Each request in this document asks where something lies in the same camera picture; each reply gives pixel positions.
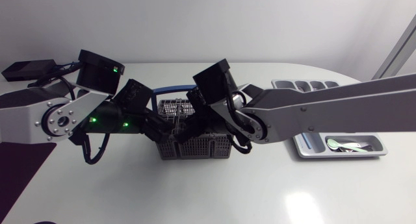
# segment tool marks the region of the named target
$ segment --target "metal spoon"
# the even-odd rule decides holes
[[[346,145],[345,143],[338,143],[338,142],[336,142],[335,140],[332,140],[332,139],[328,139],[328,141],[326,142],[326,145],[332,150],[337,150],[340,147],[343,147],[345,149],[352,149],[352,150],[357,151],[357,152],[367,152],[364,149],[360,149],[360,148],[357,148],[357,147],[352,147],[352,146]]]

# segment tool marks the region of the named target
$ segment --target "gray plastic basket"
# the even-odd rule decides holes
[[[229,158],[232,146],[226,134],[206,132],[185,143],[178,143],[175,140],[173,135],[185,129],[185,118],[194,113],[188,100],[161,100],[157,111],[160,116],[171,121],[175,126],[166,143],[156,143],[163,160]]]

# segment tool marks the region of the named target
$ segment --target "blue handle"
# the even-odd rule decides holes
[[[176,86],[169,86],[163,88],[156,88],[153,90],[153,94],[151,96],[151,108],[154,112],[157,113],[157,95],[166,94],[166,93],[174,93],[174,92],[187,92],[193,88],[195,88],[195,84],[190,85],[176,85]]]

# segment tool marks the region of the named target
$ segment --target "white wall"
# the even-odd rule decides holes
[[[119,62],[293,62],[366,80],[414,1],[0,0],[0,70],[87,49]]]

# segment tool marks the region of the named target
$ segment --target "black cable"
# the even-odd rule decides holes
[[[229,115],[231,116],[232,120],[239,127],[241,127],[244,131],[249,132],[249,133],[254,133],[254,129],[253,129],[252,126],[245,124],[239,117],[237,117],[237,115],[235,113],[235,111],[237,109],[234,106],[233,94],[231,93],[231,91],[229,89],[228,80],[227,80],[227,77],[225,77],[225,76],[224,76],[224,89],[226,91],[226,101],[227,101],[228,112],[229,112]]]
[[[69,68],[64,70],[59,70],[50,74],[46,74],[40,79],[38,79],[36,82],[30,83],[27,85],[28,88],[31,87],[39,87],[47,84],[52,78],[61,77],[63,75],[67,75],[69,73],[73,73],[74,71],[77,71],[80,69],[84,64],[82,62],[78,62],[76,64],[72,64]]]
[[[247,104],[247,100],[246,100],[246,96],[244,95],[244,93],[242,91],[238,91],[237,90],[237,91],[232,92],[231,94],[233,95],[235,93],[239,94],[242,97],[242,104],[243,105],[246,105]]]
[[[250,143],[250,142],[248,142],[248,144],[246,145],[246,147],[247,148],[244,148],[244,147],[242,147],[242,146],[240,146],[240,145],[237,145],[235,142],[234,142],[234,140],[233,140],[233,137],[231,136],[231,135],[227,135],[227,139],[228,139],[228,141],[231,143],[231,145],[232,146],[234,146],[234,148],[238,151],[238,152],[240,152],[240,153],[242,153],[242,154],[248,154],[248,153],[250,153],[250,151],[252,150],[252,144]]]
[[[75,100],[75,93],[73,92],[72,85],[64,77],[57,77],[57,79],[60,79],[68,87],[72,101]]]
[[[53,68],[51,68],[49,71],[48,71],[48,73],[53,73],[53,72],[55,72],[56,70],[62,70],[63,68],[65,68],[66,66],[69,66],[69,65],[74,65],[74,64],[76,64],[76,62],[70,62],[70,63],[67,63],[67,64],[62,64],[62,65],[55,65],[55,66],[53,66]]]
[[[106,133],[104,136],[103,143],[101,144],[101,147],[99,148],[99,151],[97,155],[94,158],[91,158],[91,145],[90,145],[90,138],[86,137],[85,141],[83,143],[83,154],[84,159],[87,164],[94,165],[101,159],[101,157],[104,154],[105,148],[107,147],[107,144],[109,142],[110,134]]]

